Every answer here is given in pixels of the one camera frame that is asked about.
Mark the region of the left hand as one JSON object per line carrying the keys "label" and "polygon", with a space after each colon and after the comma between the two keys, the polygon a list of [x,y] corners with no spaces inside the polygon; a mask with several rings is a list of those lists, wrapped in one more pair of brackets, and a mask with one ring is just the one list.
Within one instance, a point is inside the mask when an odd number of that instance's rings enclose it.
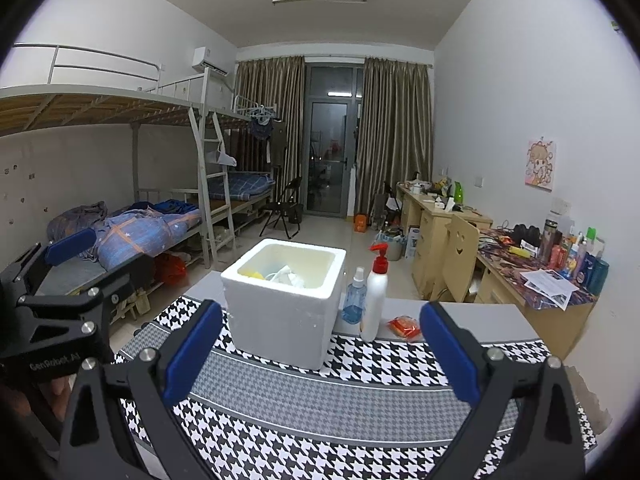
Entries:
{"label": "left hand", "polygon": [[70,400],[70,378],[56,378],[39,385],[32,392],[18,391],[2,385],[1,400],[6,402],[15,414],[26,417],[32,414],[32,408],[40,402],[46,402],[55,418],[62,422],[65,419],[68,401]]}

